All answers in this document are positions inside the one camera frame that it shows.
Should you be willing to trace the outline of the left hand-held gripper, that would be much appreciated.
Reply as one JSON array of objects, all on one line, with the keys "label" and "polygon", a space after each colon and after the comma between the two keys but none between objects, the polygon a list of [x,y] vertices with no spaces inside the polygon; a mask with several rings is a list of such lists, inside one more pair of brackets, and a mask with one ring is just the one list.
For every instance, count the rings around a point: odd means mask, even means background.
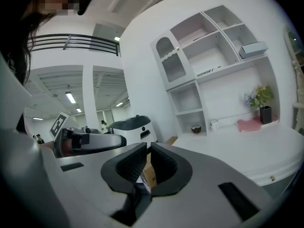
[{"label": "left hand-held gripper", "polygon": [[86,133],[65,113],[58,115],[49,133],[57,158],[105,152],[127,145],[126,138],[118,134]]}]

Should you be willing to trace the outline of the person's black printed top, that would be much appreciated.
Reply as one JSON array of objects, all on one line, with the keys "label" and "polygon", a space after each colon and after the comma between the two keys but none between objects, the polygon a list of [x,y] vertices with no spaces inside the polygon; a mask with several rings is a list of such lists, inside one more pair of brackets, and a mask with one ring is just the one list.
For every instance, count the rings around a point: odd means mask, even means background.
[{"label": "person's black printed top", "polygon": [[16,78],[0,53],[0,130],[26,134],[24,112],[30,100],[30,93]]}]

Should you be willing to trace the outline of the pink folded cloth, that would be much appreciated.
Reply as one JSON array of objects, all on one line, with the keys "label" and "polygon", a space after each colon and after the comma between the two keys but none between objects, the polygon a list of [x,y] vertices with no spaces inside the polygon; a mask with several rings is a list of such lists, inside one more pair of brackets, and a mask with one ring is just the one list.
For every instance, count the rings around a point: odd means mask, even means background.
[{"label": "pink folded cloth", "polygon": [[238,120],[236,122],[236,126],[237,126],[240,133],[244,133],[244,132],[258,131],[258,130],[261,130],[265,127],[274,125],[278,122],[279,122],[279,120],[274,117],[272,122],[263,124],[260,121],[260,117],[258,116],[258,117],[254,117],[254,118],[252,118],[251,120],[248,120],[248,121]]}]

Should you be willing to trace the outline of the white shelf cabinet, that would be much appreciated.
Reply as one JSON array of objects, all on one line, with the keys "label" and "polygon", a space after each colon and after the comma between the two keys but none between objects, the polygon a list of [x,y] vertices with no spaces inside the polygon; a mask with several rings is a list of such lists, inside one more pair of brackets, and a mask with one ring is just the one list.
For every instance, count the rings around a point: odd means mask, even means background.
[{"label": "white shelf cabinet", "polygon": [[[304,158],[304,137],[280,123],[278,86],[273,66],[267,55],[242,59],[243,45],[259,42],[248,26],[228,7],[219,5],[198,12],[170,29],[183,49],[195,79],[167,91],[172,111],[180,114],[203,111],[207,136],[182,135],[176,145],[218,158],[260,186],[293,176]],[[199,36],[211,35],[193,42]],[[197,77],[208,69],[214,73]],[[240,133],[236,122],[260,117],[259,108],[245,103],[245,94],[258,86],[272,89],[272,119],[278,123],[258,131]],[[211,120],[219,129],[212,131]]]}]

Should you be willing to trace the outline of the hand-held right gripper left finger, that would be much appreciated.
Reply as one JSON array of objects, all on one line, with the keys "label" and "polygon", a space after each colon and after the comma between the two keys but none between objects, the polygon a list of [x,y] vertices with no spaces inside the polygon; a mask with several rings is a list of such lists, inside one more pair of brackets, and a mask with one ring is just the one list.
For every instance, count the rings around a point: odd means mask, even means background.
[{"label": "hand-held right gripper left finger", "polygon": [[120,219],[129,218],[129,197],[113,191],[104,181],[101,170],[108,160],[146,148],[138,143],[88,155],[55,158],[46,149],[46,171],[52,188],[63,206],[71,228],[148,228],[148,208],[138,207],[141,216],[130,226]]}]

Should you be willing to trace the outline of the black balcony railing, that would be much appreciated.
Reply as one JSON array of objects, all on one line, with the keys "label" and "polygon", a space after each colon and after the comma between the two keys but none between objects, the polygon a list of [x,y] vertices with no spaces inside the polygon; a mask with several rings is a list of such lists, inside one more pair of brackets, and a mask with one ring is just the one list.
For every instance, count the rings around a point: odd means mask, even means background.
[{"label": "black balcony railing", "polygon": [[84,49],[114,54],[117,57],[121,55],[117,41],[81,34],[60,33],[34,36],[32,40],[28,42],[28,46],[32,52],[48,49]]}]

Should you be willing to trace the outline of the purple and yellow flower bouquet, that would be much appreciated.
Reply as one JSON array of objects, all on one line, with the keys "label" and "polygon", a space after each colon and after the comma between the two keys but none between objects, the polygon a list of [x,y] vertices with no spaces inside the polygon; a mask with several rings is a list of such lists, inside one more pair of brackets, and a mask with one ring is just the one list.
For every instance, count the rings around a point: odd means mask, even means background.
[{"label": "purple and yellow flower bouquet", "polygon": [[252,93],[245,94],[245,103],[252,108],[265,108],[273,99],[272,89],[268,85],[259,85]]}]

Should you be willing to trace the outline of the grey and white box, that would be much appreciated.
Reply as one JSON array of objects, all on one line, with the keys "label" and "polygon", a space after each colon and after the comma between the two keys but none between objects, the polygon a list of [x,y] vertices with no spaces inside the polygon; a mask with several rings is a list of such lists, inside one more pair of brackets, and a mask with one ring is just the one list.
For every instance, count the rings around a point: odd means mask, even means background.
[{"label": "grey and white box", "polygon": [[264,54],[267,50],[268,50],[268,46],[266,42],[259,41],[259,42],[243,45],[238,53],[242,59],[246,59],[249,57],[255,57]]}]

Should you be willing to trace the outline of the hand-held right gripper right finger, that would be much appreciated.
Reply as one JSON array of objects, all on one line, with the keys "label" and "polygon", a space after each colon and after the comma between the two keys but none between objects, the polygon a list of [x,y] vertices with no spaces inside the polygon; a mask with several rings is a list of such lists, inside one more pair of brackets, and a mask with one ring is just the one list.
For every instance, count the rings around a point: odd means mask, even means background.
[{"label": "hand-held right gripper right finger", "polygon": [[137,228],[230,228],[242,223],[219,188],[233,183],[259,210],[273,203],[267,191],[225,162],[176,146],[161,147],[184,157],[192,177],[177,194],[155,197],[137,220]]}]

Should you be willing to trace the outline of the white arched cabinet door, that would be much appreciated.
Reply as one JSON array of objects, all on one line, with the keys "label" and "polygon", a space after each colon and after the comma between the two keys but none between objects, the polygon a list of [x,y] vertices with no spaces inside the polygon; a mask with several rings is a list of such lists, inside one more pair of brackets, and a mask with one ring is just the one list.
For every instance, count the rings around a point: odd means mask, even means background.
[{"label": "white arched cabinet door", "polygon": [[169,91],[195,79],[192,66],[170,30],[155,39],[151,49],[165,90]]}]

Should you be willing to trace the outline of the brown cardboard box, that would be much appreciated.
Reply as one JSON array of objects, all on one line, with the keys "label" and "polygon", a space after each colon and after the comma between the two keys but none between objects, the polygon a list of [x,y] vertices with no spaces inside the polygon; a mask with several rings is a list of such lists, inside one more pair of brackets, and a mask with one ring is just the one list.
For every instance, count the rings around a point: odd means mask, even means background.
[{"label": "brown cardboard box", "polygon": [[154,168],[149,160],[147,160],[147,163],[141,173],[141,179],[147,192],[151,194],[152,189],[157,186],[157,181]]}]

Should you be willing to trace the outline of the white ornate vanity stand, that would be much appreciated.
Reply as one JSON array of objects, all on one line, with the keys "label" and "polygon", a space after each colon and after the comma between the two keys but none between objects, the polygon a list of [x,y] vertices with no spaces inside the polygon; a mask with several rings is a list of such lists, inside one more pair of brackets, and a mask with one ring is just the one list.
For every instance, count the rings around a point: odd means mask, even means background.
[{"label": "white ornate vanity stand", "polygon": [[283,34],[296,77],[297,101],[293,103],[293,107],[297,109],[297,113],[294,129],[299,132],[304,131],[304,45],[289,26],[284,26]]}]

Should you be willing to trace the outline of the flat white book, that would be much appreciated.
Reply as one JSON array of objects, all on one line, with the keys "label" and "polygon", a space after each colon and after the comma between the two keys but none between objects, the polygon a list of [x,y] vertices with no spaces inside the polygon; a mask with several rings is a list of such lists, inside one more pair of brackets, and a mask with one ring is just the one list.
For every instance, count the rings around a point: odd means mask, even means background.
[{"label": "flat white book", "polygon": [[197,77],[205,76],[207,74],[214,73],[215,71],[217,71],[217,68],[211,68],[202,73],[197,74]]}]

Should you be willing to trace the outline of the white shelf compartment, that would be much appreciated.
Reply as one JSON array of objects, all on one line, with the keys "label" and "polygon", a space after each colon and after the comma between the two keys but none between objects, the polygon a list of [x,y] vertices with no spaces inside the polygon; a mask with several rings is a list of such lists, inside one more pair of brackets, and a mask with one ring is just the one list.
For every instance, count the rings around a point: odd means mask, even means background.
[{"label": "white shelf compartment", "polygon": [[[207,136],[208,130],[205,121],[205,116],[203,111],[195,111],[186,114],[180,114],[176,116],[177,119],[177,135],[181,137],[182,135],[201,135]],[[201,125],[201,132],[199,134],[194,134],[191,131],[191,127],[194,125]]]}]

